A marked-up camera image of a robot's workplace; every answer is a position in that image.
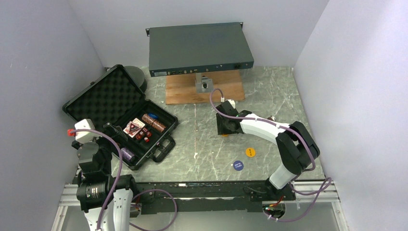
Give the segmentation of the orange dealer button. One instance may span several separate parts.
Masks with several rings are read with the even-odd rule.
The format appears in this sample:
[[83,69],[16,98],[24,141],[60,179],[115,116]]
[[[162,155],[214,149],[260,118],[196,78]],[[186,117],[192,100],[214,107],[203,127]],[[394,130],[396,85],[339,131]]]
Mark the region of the orange dealer button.
[[254,157],[254,156],[256,155],[256,151],[255,151],[254,148],[249,147],[249,148],[247,148],[247,149],[245,150],[245,154],[246,154],[248,157]]

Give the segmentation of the blue small blind button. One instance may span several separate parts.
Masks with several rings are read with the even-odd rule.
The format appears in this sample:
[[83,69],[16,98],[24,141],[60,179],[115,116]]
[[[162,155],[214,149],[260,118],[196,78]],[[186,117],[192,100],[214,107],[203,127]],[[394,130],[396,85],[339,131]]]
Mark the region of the blue small blind button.
[[233,162],[233,164],[231,165],[236,171],[242,171],[244,168],[244,164],[242,161],[240,160],[236,160]]

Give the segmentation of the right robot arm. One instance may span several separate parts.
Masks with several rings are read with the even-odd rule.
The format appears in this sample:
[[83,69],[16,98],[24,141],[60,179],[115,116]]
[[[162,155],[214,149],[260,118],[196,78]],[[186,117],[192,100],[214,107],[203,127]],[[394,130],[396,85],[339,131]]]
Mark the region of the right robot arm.
[[215,107],[219,135],[249,134],[263,138],[278,147],[281,164],[267,179],[266,196],[276,200],[283,195],[284,187],[307,168],[315,167],[320,150],[303,123],[279,123],[256,114],[238,110],[232,101]]

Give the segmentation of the orange black chip stack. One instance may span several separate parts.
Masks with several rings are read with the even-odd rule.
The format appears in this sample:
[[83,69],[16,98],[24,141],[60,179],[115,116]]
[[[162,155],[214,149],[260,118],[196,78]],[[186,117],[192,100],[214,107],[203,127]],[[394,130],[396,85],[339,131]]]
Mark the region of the orange black chip stack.
[[148,114],[144,114],[141,119],[142,119],[146,124],[148,124],[148,125],[150,125],[150,126],[152,126],[153,123],[156,121],[155,118],[151,117],[151,116],[148,115]]

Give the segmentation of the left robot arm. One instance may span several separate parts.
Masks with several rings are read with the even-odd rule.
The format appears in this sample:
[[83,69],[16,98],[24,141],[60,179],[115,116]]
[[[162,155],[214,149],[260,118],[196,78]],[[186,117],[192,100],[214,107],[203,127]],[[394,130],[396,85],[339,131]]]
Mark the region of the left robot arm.
[[90,119],[75,123],[68,132],[75,137],[80,173],[76,196],[91,231],[128,231],[131,203],[138,196],[132,175],[112,176],[111,160],[119,157],[123,166],[126,155],[117,142],[97,131]]

